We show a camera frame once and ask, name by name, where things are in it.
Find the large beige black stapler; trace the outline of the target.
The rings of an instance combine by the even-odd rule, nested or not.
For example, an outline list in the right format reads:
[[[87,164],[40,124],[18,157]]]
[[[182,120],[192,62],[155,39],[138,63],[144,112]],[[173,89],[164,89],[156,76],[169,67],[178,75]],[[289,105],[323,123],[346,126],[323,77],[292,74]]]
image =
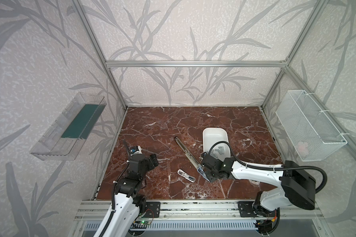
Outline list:
[[[178,146],[183,150],[184,154],[188,158],[188,160],[192,163],[192,165],[195,167],[195,169],[199,172],[202,173],[203,169],[200,163],[196,160],[196,158],[193,156],[193,154],[189,151],[189,149],[183,144],[183,142],[176,136],[174,138]]]

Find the small white stapler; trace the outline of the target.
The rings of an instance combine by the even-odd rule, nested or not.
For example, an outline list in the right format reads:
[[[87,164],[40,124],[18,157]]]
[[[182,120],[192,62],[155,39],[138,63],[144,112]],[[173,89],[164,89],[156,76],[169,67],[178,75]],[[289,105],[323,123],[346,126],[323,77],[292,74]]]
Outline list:
[[[196,178],[191,176],[191,175],[188,175],[186,172],[184,172],[183,170],[179,169],[177,171],[178,175],[182,176],[183,178],[185,178],[186,180],[194,183],[196,181]]]

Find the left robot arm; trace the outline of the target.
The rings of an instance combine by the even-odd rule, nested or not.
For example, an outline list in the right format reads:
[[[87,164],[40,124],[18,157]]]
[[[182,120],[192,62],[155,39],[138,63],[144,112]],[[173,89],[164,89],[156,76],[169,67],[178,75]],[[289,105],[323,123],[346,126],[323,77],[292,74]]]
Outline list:
[[[111,205],[96,237],[124,237],[132,223],[140,214],[146,212],[145,196],[139,194],[146,174],[159,165],[157,156],[133,154],[127,163],[126,174],[113,186]]]

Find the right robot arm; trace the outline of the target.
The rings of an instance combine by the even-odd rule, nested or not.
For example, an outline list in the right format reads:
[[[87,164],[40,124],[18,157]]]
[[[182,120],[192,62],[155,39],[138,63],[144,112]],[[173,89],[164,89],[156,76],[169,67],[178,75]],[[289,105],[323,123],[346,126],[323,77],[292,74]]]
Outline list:
[[[219,160],[208,153],[201,155],[201,166],[207,179],[252,180],[273,185],[260,191],[253,202],[253,211],[267,216],[281,207],[294,205],[304,210],[315,208],[315,196],[326,185],[326,172],[316,166],[299,166],[293,161],[283,165],[245,163],[234,157]]]

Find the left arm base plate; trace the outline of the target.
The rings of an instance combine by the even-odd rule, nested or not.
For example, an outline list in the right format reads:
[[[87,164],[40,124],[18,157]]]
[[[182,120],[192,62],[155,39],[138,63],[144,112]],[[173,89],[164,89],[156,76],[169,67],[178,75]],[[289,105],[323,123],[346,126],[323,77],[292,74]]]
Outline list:
[[[161,211],[161,202],[147,201],[143,211],[142,218],[158,218]]]

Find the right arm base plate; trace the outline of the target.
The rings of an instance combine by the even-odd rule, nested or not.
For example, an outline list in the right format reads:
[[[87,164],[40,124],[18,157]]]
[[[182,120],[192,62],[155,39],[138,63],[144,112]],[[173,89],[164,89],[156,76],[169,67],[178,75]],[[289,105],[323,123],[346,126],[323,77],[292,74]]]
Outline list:
[[[267,211],[265,209],[255,209],[254,201],[239,201],[237,203],[237,208],[240,217],[250,217],[250,218],[268,218],[273,219],[276,216],[275,211]]]

